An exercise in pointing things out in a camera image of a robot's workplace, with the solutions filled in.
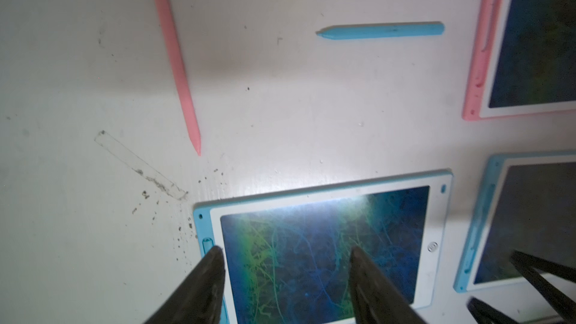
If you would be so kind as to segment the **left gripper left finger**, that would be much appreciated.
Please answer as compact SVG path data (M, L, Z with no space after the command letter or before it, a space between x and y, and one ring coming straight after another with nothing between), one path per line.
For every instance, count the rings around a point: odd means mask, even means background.
M220 247L214 246L146 322L219 323L225 274L224 253Z

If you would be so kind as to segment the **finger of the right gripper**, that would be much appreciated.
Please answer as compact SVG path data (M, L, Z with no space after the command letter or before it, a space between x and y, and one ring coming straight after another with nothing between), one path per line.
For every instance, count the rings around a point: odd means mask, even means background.
M513 251L511 264L541 294L566 323L575 323L575 301L557 289L543 273L575 283L575 268Z
M474 297L469 299L466 307L478 324L518 324L514 319Z

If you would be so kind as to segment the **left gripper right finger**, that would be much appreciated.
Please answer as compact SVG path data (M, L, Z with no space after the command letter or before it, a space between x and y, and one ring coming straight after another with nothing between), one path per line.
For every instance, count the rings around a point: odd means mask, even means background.
M349 261L349 292L356 323L424 322L364 250L354 247Z

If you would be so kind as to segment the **pink stylus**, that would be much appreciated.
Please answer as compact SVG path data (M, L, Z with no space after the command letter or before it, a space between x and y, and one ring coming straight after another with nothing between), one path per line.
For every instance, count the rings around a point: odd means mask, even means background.
M166 52L172 69L172 75L181 104L187 133L197 155L201 156L202 142L200 127L194 109L194 102L191 96L185 64L182 58L182 51L179 44L170 0L154 0L154 3L157 9L160 27L163 32Z

